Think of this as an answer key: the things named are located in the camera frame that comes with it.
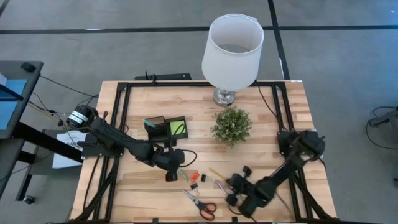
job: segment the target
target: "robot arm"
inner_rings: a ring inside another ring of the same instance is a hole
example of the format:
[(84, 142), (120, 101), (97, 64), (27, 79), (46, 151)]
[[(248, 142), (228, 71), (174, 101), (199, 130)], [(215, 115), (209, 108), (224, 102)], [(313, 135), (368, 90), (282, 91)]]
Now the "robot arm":
[(98, 116), (96, 109), (89, 106), (77, 106), (67, 119), (67, 124), (73, 129), (92, 134), (97, 139), (96, 144), (107, 150), (113, 147), (127, 148), (138, 161), (166, 170), (166, 181), (177, 180), (177, 169), (185, 162), (183, 151), (176, 149), (164, 152), (163, 147), (152, 141), (134, 139), (108, 124)]
[(245, 217), (250, 218), (257, 207), (265, 207), (276, 193), (277, 187), (291, 175), (302, 168), (308, 161), (314, 161), (323, 154), (325, 142), (323, 137), (319, 138), (315, 132), (304, 131), (302, 133), (292, 132), (286, 139), (287, 150), (285, 162), (269, 177), (258, 180), (255, 184), (250, 183), (246, 178), (250, 176), (251, 170), (244, 167), (244, 177), (233, 174), (228, 183), (233, 194), (227, 196), (226, 201), (235, 206), (238, 201), (238, 194), (247, 195), (238, 210)]

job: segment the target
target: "floor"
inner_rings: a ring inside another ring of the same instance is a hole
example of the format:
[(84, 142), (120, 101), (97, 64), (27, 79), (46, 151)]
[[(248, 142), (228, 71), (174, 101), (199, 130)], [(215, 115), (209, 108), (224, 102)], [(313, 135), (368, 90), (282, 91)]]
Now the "floor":
[[(372, 145), (365, 124), (373, 118), (373, 108), (397, 106), (398, 2), (274, 0), (277, 21), (269, 2), (0, 0), (0, 60), (41, 60), (42, 75), (93, 95), (103, 80), (133, 80), (146, 70), (189, 72), (194, 79), (204, 79), (200, 63), (206, 31), (137, 28), (208, 27), (232, 12), (256, 17), (266, 28), (258, 79), (303, 80), (315, 127), (326, 136), (326, 171), (338, 216), (396, 223), (398, 189), (392, 177), (398, 151)], [(64, 112), (85, 99), (42, 78), (35, 92), (47, 107)], [(38, 103), (34, 96), (31, 100)], [(36, 129), (57, 128), (30, 108), (22, 120)], [(384, 146), (398, 144), (388, 126), (369, 133)], [(18, 163), (15, 169), (24, 166)], [(34, 177), (28, 189), (37, 197), (33, 205), (14, 201), (24, 173), (14, 174), (0, 200), (0, 223), (63, 222), (79, 173), (76, 167)]]

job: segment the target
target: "white lampshade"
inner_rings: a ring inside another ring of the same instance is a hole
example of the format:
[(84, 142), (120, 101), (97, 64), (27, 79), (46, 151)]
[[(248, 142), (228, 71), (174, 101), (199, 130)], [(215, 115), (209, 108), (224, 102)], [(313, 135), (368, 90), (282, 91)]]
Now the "white lampshade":
[(237, 91), (252, 84), (259, 71), (264, 31), (255, 18), (227, 14), (210, 26), (201, 69), (221, 90)]

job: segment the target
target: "chair wheel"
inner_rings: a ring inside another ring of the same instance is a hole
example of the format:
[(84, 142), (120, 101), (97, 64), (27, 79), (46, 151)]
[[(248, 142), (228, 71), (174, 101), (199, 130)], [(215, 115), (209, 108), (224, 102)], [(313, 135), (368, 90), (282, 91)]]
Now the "chair wheel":
[(30, 205), (33, 204), (35, 202), (35, 198), (33, 198), (32, 196), (26, 195), (25, 198), (23, 199), (23, 201)]

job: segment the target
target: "small red object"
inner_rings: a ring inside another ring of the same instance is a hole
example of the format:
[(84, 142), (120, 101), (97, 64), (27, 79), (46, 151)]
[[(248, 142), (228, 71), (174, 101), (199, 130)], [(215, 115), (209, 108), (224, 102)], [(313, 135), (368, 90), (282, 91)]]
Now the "small red object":
[(199, 173), (196, 172), (192, 177), (191, 177), (191, 182), (194, 183), (198, 178), (199, 178)]

